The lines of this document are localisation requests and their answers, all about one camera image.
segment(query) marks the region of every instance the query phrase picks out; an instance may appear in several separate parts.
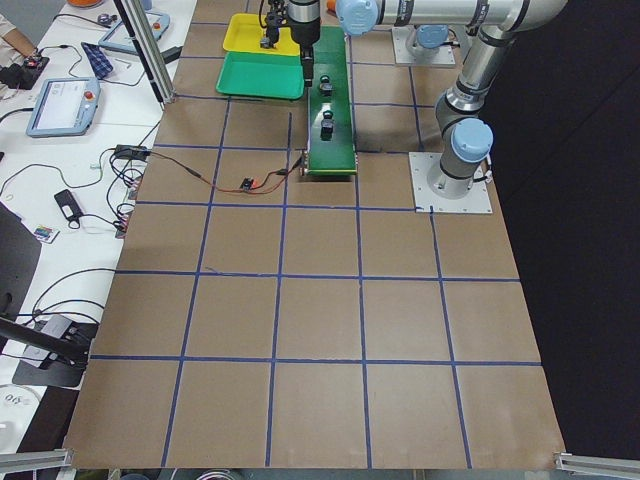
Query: yellow bin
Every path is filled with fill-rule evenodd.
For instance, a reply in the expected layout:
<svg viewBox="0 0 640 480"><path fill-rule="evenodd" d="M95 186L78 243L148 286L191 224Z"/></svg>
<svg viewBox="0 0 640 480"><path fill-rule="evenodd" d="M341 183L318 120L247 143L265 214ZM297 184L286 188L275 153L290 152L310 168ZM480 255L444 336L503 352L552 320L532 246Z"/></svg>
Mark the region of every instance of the yellow bin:
<svg viewBox="0 0 640 480"><path fill-rule="evenodd" d="M291 29L280 29L280 41L275 48L261 48L260 39L263 36L264 31L258 22L258 15L236 13L231 17L222 48L228 52L300 55L300 46L291 39Z"/></svg>

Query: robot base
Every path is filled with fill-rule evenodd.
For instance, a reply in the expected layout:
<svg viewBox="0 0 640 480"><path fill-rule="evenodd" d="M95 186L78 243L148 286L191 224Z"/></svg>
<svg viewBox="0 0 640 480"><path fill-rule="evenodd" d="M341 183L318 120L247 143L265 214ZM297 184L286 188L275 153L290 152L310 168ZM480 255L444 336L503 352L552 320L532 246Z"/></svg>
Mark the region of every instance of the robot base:
<svg viewBox="0 0 640 480"><path fill-rule="evenodd" d="M416 212L429 213L433 209L435 213L493 213L485 182L474 183L469 193L458 200L441 197L429 187L427 173L432 165L440 161L441 156L441 153L433 152L409 153ZM480 178L483 175L482 169L478 167L475 177Z"/></svg>
<svg viewBox="0 0 640 480"><path fill-rule="evenodd" d="M415 56L407 49L407 38L413 30L412 25L406 27L393 27L393 50L396 54L396 63L399 65L420 65L425 67L455 68L456 59L453 50L449 46L440 47L435 55Z"/></svg>

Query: tiled table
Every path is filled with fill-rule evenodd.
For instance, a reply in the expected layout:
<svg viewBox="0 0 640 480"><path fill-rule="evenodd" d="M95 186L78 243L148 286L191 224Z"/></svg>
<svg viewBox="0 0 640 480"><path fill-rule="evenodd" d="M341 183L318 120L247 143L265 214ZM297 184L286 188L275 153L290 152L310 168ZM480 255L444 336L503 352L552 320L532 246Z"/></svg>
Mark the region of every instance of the tiled table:
<svg viewBox="0 0 640 480"><path fill-rule="evenodd" d="M215 91L230 16L203 1L154 150L218 185L291 165L306 105ZM336 23L327 16L325 24ZM79 467L521 468L563 442L509 239L415 213L457 70L350 39L359 175L264 196L152 158L66 445Z"/></svg>

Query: blue joint cap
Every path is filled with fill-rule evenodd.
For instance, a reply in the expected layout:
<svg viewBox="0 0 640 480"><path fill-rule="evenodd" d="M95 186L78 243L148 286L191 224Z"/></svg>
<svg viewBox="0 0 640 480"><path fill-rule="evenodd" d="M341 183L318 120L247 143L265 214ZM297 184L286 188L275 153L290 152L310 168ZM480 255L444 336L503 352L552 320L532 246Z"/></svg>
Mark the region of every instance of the blue joint cap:
<svg viewBox="0 0 640 480"><path fill-rule="evenodd" d="M480 163L493 146L491 127L477 118L466 118L454 127L451 146L460 160Z"/></svg>
<svg viewBox="0 0 640 480"><path fill-rule="evenodd" d="M449 40L449 25L420 25L416 40L424 48L438 48Z"/></svg>
<svg viewBox="0 0 640 480"><path fill-rule="evenodd" d="M373 30L378 23L376 0L337 0L336 14L342 29L354 37Z"/></svg>

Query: white surface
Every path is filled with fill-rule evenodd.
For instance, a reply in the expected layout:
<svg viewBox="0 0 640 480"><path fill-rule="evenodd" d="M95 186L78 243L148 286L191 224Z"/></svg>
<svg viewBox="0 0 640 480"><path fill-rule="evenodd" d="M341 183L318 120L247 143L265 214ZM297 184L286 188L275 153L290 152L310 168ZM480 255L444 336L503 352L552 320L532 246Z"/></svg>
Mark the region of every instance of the white surface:
<svg viewBox="0 0 640 480"><path fill-rule="evenodd" d="M171 25L160 39L160 50L184 43L196 0L154 0L154 10L171 15ZM96 8L77 9L66 5L62 13L72 13L91 20L96 20L100 13L115 14L116 8L111 0ZM45 34L39 47L53 45L73 45L81 52L83 61L74 69L77 76L93 76L93 72L80 42L96 43L104 35L106 29L92 26L88 22L70 17L56 19ZM68 70L78 60L78 55L71 48L47 49L44 53L50 62L32 90L17 91L10 99L0 101L0 115L9 111L33 107L42 84L47 78L67 78ZM112 54L114 73L108 78L112 81L135 83L143 73L142 65L137 57L126 54ZM168 66L173 77L178 62ZM64 172L64 177L71 185L91 183L99 177L97 165L101 152L113 148L117 144L137 145L160 120L162 109L153 95L153 91L144 77L139 85L128 87L101 83L100 104L92 126L83 136L30 138L26 135L26 127L30 113L19 113L6 118L0 125L0 150L5 157L0 161L0 185L20 169L33 163L54 165ZM151 146L155 131L145 141ZM108 154L103 157L104 177L98 184L81 189L71 189L80 207L86 213L93 213L107 219L113 219L113 213L107 206L105 195L114 174L107 162ZM32 167L9 182L0 201L11 211L23 219L23 224L31 231L38 225L53 227L60 234L51 244L42 244L42 252L38 266L22 306L22 312L30 312L34 302L45 289L56 280L69 273L90 269L110 268L117 265L122 240L115 238L115 229L106 223L94 219L81 220L79 230L70 230L67 221L53 199L53 195L68 188L61 181L58 172L48 168ZM112 190L112 204L121 201L126 193L122 182L118 182ZM77 275L61 282L43 299L40 307L67 299L93 300L102 305L106 302L112 272L91 272ZM100 308L83 303L67 306L73 311L86 313L100 320ZM77 322L87 322L81 316L67 315ZM7 342L4 353L20 356L24 345ZM18 360L0 357L0 385L10 384ZM33 389L39 395L45 392L44 387ZM14 408L14 405L2 405L0 390L0 453L14 453L26 432L35 412L34 404L30 408L25 405Z"/></svg>
<svg viewBox="0 0 640 480"><path fill-rule="evenodd" d="M413 199L416 212L430 213L481 213L490 214L491 200L485 182L474 183L466 197L449 200L437 195L427 184L427 173L431 166L440 161L441 153L410 152L411 180L413 182ZM475 177L482 177L482 169L478 167Z"/></svg>
<svg viewBox="0 0 640 480"><path fill-rule="evenodd" d="M449 46L438 48L435 55L416 56L411 53L407 49L407 38L413 28L413 25L407 25L406 27L393 27L391 29L393 50L396 54L397 64L437 68L454 68L456 66L453 50Z"/></svg>

